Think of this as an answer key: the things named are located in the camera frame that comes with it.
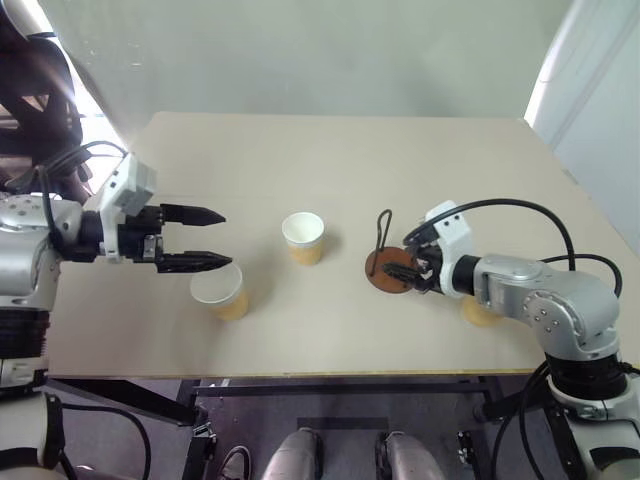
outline gray floor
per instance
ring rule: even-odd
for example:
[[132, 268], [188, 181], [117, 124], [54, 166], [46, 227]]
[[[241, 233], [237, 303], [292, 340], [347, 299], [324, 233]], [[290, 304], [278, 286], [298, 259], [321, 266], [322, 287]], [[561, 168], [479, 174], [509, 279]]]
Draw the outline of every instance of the gray floor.
[[[158, 393], [175, 396], [178, 381], [138, 381]], [[505, 393], [519, 389], [521, 377], [503, 377]], [[61, 392], [64, 401], [91, 403]], [[480, 425], [471, 411], [481, 395], [395, 394], [278, 396], [261, 398], [205, 398], [200, 403], [209, 410], [218, 435], [218, 454], [207, 479], [215, 479], [225, 452], [236, 444], [250, 448], [258, 480], [271, 454], [282, 439], [305, 418], [362, 418], [371, 425], [357, 430], [322, 430], [325, 444], [326, 480], [375, 479], [373, 446], [378, 427], [403, 430], [418, 437], [433, 453], [451, 479], [473, 479], [473, 473], [458, 461], [456, 433], [460, 429], [482, 430], [488, 445], [493, 444], [495, 425]], [[542, 414], [529, 415], [532, 449], [547, 478], [565, 478], [553, 449]], [[149, 431], [153, 451], [151, 479], [181, 478], [190, 429], [142, 418]], [[67, 454], [76, 464], [117, 475], [140, 478], [143, 450], [137, 432], [125, 419], [109, 414], [66, 412]], [[500, 478], [534, 479], [522, 451], [517, 427], [507, 431], [499, 462]]]

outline wire handle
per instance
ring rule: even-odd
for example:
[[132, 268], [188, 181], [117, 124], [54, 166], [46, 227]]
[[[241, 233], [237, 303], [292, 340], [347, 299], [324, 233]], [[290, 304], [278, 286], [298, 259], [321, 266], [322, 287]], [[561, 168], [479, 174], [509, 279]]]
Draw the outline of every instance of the wire handle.
[[[384, 234], [382, 233], [382, 218], [387, 215], [387, 224], [384, 227]], [[378, 263], [378, 253], [384, 250], [384, 244], [387, 242], [387, 233], [389, 233], [389, 226], [391, 225], [391, 217], [393, 212], [390, 209], [383, 210], [378, 215], [378, 237], [376, 238], [376, 250], [373, 255], [373, 262], [371, 263], [371, 269], [369, 270], [369, 276], [373, 277], [376, 273], [376, 264]]]

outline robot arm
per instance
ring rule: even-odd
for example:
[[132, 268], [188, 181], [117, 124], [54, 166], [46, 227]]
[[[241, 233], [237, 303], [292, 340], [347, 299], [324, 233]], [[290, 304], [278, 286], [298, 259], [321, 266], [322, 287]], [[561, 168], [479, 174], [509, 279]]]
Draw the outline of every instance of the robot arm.
[[[431, 210], [425, 228], [405, 238], [417, 271], [395, 264], [384, 265], [384, 271], [422, 292], [472, 295], [482, 308], [529, 325], [544, 350], [549, 390], [565, 412], [584, 478], [640, 478], [640, 380], [620, 367], [616, 294], [583, 272], [472, 255], [471, 230], [461, 214], [428, 222], [455, 207], [445, 202]], [[624, 473], [629, 468], [632, 474]]]
[[105, 185], [97, 211], [69, 200], [47, 201], [44, 185], [43, 197], [0, 198], [2, 479], [59, 478], [40, 468], [54, 468], [64, 447], [60, 402], [34, 389], [47, 377], [45, 334], [62, 261], [93, 262], [104, 255], [114, 263], [153, 263], [159, 273], [213, 270], [231, 262], [212, 252], [164, 252], [165, 222], [204, 226], [225, 219], [200, 207], [147, 206], [155, 174], [131, 155]]

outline metal table frame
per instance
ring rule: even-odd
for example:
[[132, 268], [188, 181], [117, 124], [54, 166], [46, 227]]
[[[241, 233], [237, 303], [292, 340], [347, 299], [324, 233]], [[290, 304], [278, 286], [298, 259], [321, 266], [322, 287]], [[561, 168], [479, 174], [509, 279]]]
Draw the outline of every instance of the metal table frame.
[[[358, 394], [481, 394], [485, 404], [503, 398], [497, 376], [460, 375], [457, 381], [438, 381], [440, 375], [386, 377], [309, 377], [241, 379], [238, 384], [222, 379], [182, 380], [175, 399], [152, 392], [128, 380], [50, 379], [49, 385], [84, 398], [116, 406], [179, 426], [192, 426], [192, 436], [183, 480], [201, 480], [206, 464], [215, 453], [216, 438], [207, 422], [207, 412], [197, 405], [198, 397], [256, 397], [274, 395], [358, 395]], [[476, 479], [489, 478], [488, 455], [473, 450], [476, 432], [459, 432], [461, 460], [473, 468]]]

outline cup rim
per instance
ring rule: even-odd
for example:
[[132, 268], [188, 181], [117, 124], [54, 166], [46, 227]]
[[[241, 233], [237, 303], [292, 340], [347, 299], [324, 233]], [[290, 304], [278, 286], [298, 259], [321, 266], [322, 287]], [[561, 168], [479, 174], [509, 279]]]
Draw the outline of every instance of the cup rim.
[[[320, 228], [319, 228], [319, 233], [316, 236], [314, 236], [313, 238], [311, 238], [311, 239], [309, 239], [307, 241], [299, 242], [299, 241], [293, 240], [287, 234], [286, 227], [287, 227], [287, 224], [289, 224], [290, 222], [295, 220], [296, 217], [302, 217], [302, 216], [313, 218], [314, 220], [316, 220], [318, 222]], [[315, 214], [313, 212], [306, 212], [306, 211], [292, 213], [291, 215], [289, 215], [287, 218], [285, 218], [282, 221], [282, 226], [281, 226], [282, 235], [284, 236], [284, 238], [287, 241], [287, 243], [289, 243], [291, 245], [301, 246], [301, 247], [304, 247], [305, 245], [312, 246], [313, 244], [317, 243], [318, 240], [320, 240], [320, 238], [322, 237], [322, 235], [324, 235], [324, 228], [325, 228], [324, 227], [324, 221], [322, 220], [322, 218], [319, 215], [317, 215], [317, 214]]]
[[202, 298], [197, 296], [194, 292], [193, 292], [193, 284], [194, 281], [197, 281], [196, 278], [204, 278], [207, 275], [215, 275], [216, 270], [209, 270], [207, 272], [199, 272], [196, 273], [195, 275], [193, 275], [191, 277], [191, 281], [189, 282], [189, 291], [191, 293], [191, 296], [197, 300], [200, 303], [203, 303], [205, 305], [209, 305], [212, 307], [217, 307], [217, 306], [224, 306], [227, 305], [229, 303], [231, 303], [237, 296], [238, 294], [242, 291], [242, 285], [244, 282], [244, 275], [242, 273], [242, 269], [236, 265], [235, 263], [230, 263], [228, 265], [225, 265], [222, 268], [233, 268], [234, 271], [237, 273], [237, 278], [236, 278], [236, 284], [233, 287], [233, 289], [231, 290], [231, 293], [229, 293], [228, 295], [226, 295], [225, 297], [222, 298], [218, 298], [216, 300], [207, 300], [206, 298]]

